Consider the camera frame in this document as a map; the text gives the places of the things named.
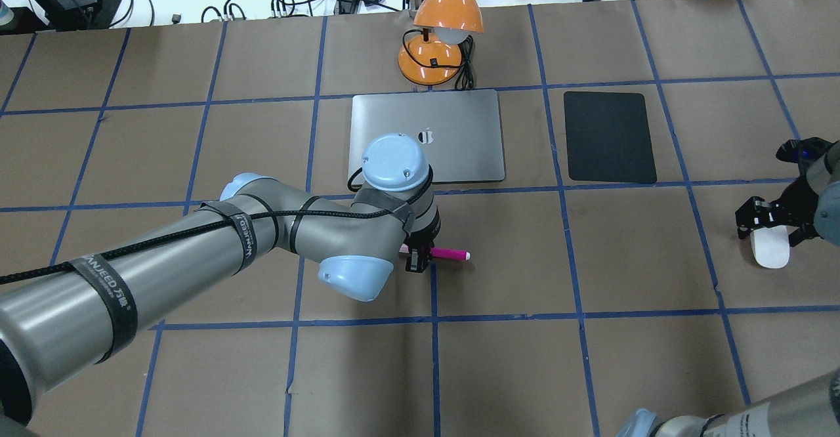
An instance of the light blue joint cap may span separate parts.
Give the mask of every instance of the light blue joint cap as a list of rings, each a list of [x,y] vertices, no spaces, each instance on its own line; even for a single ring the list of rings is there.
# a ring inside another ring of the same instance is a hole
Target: light blue joint cap
[[[219,201],[225,201],[236,196],[236,194],[240,192],[240,189],[244,188],[246,184],[254,182],[255,180],[261,180],[263,178],[276,180],[276,178],[266,177],[264,175],[258,175],[256,173],[240,173],[237,176],[234,176],[234,180],[229,182],[228,185],[225,186],[222,190],[222,195],[219,196]]]
[[[379,296],[394,264],[382,258],[341,255],[321,262],[318,279],[346,297],[370,302]]]
[[[820,195],[814,215],[816,233],[840,247],[840,182],[834,182]]]
[[[426,180],[429,163],[414,138],[385,134],[365,149],[362,172],[369,185],[380,191],[408,191]]]
[[[650,431],[654,428],[655,421],[656,413],[651,413],[647,409],[639,409],[630,416],[630,419],[624,422],[616,437],[648,437]]]

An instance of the laptop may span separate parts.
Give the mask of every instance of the laptop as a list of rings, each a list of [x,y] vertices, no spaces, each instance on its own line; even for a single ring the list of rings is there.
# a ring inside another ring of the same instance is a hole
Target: laptop
[[[495,90],[354,96],[347,177],[374,138],[395,132],[420,143],[435,183],[505,179]]]

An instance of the lamp base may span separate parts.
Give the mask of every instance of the lamp base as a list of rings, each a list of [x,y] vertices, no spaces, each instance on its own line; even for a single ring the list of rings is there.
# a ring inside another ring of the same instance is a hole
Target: lamp base
[[[408,81],[422,85],[437,85],[451,80],[458,73],[458,68],[427,68],[414,60],[426,66],[432,66],[433,63],[442,66],[460,66],[461,49],[458,45],[441,42],[434,33],[429,33],[428,41],[423,34],[420,34],[408,40],[400,49],[397,61],[400,72]]]

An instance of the black velcro strap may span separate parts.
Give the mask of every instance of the black velcro strap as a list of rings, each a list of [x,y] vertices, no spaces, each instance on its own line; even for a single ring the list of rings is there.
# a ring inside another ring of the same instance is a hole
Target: black velcro strap
[[[257,201],[257,203],[262,204],[263,207],[265,207],[265,212],[271,212],[271,207],[268,205],[268,203],[265,203],[265,201],[263,201],[261,198],[254,196],[253,194],[249,194],[247,192],[240,192],[239,196],[247,196]],[[271,245],[271,248],[275,248],[277,246],[277,243],[280,242],[280,223],[277,222],[277,216],[271,216],[270,219],[272,222],[274,222],[274,243]]]
[[[355,203],[368,204],[369,206],[387,210],[390,215],[402,222],[402,230],[405,231],[406,236],[411,235],[415,217],[414,209],[412,209],[411,204],[407,201],[393,197],[387,192],[379,191],[378,189],[362,188],[356,193],[355,198],[353,198],[353,204]]]
[[[257,236],[254,231],[254,222],[251,220],[251,216],[246,215],[246,213],[242,212],[242,209],[234,206],[234,204],[225,203],[225,201],[208,201],[207,203],[202,203],[201,207],[196,210],[213,211],[217,215],[234,221],[234,228],[242,242],[242,264],[240,265],[240,269],[236,270],[236,273],[241,272],[241,270],[250,266],[251,263],[254,263],[257,257]]]
[[[303,203],[301,206],[301,211],[309,210],[309,207],[312,206],[315,201],[320,199],[320,196],[312,196],[309,199],[306,199],[306,203]],[[295,217],[295,221],[291,223],[291,230],[289,231],[289,251],[293,254],[297,255],[297,230],[301,227],[301,221],[303,220],[303,214],[297,215]]]
[[[75,271],[99,293],[111,316],[114,338],[111,348],[99,362],[105,362],[135,339],[137,333],[137,304],[129,286],[102,255],[93,254],[70,260]]]

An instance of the lamp shade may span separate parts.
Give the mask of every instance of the lamp shade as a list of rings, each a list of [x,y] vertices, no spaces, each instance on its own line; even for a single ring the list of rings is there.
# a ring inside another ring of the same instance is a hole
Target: lamp shade
[[[483,33],[481,10],[475,0],[423,0],[414,25]]]

